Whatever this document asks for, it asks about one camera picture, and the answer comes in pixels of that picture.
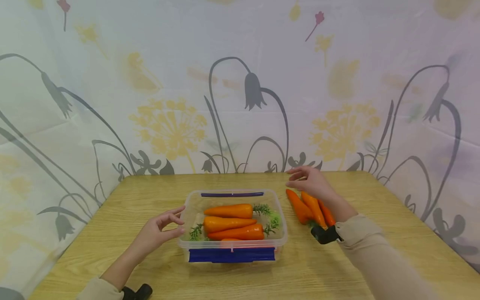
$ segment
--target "white curtain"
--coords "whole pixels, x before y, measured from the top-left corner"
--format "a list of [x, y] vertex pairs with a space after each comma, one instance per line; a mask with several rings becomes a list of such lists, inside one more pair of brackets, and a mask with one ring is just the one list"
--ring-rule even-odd
[[479, 25], [473, 0], [2, 1], [0, 298], [133, 174], [364, 170], [480, 270]]

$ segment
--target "container rim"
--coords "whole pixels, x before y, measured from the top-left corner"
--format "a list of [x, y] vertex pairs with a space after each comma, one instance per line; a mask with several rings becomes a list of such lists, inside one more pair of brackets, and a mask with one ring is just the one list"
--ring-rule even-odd
[[[204, 249], [204, 248], [263, 248], [263, 247], [281, 247], [285, 245], [288, 239], [287, 223], [285, 216], [283, 215], [282, 206], [278, 200], [277, 194], [272, 189], [221, 189], [221, 190], [195, 190], [188, 194], [185, 206], [190, 201], [190, 197], [196, 193], [215, 193], [215, 192], [269, 192], [275, 197], [277, 205], [277, 212], [282, 220], [283, 237], [280, 239], [272, 240], [232, 240], [232, 241], [187, 241], [177, 238], [177, 244], [184, 249]], [[184, 211], [180, 214], [180, 219], [183, 217]]]

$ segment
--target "plastic container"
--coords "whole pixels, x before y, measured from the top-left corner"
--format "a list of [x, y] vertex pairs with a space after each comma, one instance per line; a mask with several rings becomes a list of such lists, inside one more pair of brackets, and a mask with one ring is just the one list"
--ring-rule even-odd
[[[275, 233], [265, 235], [264, 240], [209, 241], [203, 240], [206, 235], [202, 231], [199, 241], [190, 241], [190, 231], [197, 224], [203, 223], [205, 209], [241, 203], [267, 204], [272, 212], [279, 215], [280, 224], [278, 229], [275, 229]], [[268, 216], [255, 212], [253, 218], [263, 226], [269, 222]], [[185, 234], [178, 239], [178, 245], [183, 248], [185, 260], [190, 263], [276, 261], [280, 258], [281, 249], [287, 242], [285, 217], [280, 202], [272, 190], [193, 191], [185, 201], [185, 210], [181, 213], [180, 219], [185, 221]]]

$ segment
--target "finger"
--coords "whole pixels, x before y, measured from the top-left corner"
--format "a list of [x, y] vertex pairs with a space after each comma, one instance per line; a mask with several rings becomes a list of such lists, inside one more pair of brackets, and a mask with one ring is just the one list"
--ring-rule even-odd
[[305, 183], [306, 182], [304, 180], [300, 180], [300, 181], [297, 180], [297, 181], [288, 181], [285, 185], [288, 186], [289, 188], [303, 191], [303, 189], [305, 188]]
[[174, 208], [174, 209], [170, 209], [170, 210], [162, 213], [162, 215], [169, 215], [169, 214], [174, 214], [174, 215], [176, 215], [176, 214], [178, 214], [178, 213], [181, 213], [184, 209], [185, 209], [185, 206], [182, 205], [182, 206], [180, 206], [180, 207], [177, 207], [177, 208]]
[[296, 168], [293, 168], [291, 170], [288, 170], [287, 173], [288, 174], [293, 174], [293, 173], [297, 173], [297, 172], [305, 172], [305, 174], [308, 175], [308, 173], [310, 172], [311, 169], [312, 169], [312, 167], [309, 167], [309, 166], [300, 166], [300, 167], [296, 167]]
[[167, 240], [171, 240], [171, 239], [174, 239], [174, 238], [178, 238], [184, 233], [185, 233], [185, 229], [183, 229], [181, 227], [178, 227], [178, 228], [175, 228], [175, 229], [162, 231], [161, 234], [162, 234], [162, 239], [164, 241], [167, 241]]
[[158, 226], [160, 229], [165, 227], [166, 225], [170, 223], [176, 223], [178, 225], [183, 225], [185, 224], [184, 221], [180, 220], [180, 218], [174, 214], [168, 214], [168, 215], [160, 215], [159, 220], [157, 221]]
[[298, 172], [298, 173], [295, 173], [292, 176], [290, 176], [290, 178], [288, 180], [289, 181], [294, 181], [294, 180], [300, 179], [302, 177], [304, 177], [303, 172]]

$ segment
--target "sleeve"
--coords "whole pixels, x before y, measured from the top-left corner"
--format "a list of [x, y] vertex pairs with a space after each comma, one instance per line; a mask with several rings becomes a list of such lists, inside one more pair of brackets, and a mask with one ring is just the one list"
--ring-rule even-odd
[[375, 223], [363, 215], [337, 222], [336, 231], [345, 255], [363, 275], [377, 300], [438, 299], [424, 281], [390, 244]]
[[122, 300], [123, 292], [98, 277], [93, 278], [78, 294], [76, 300]]

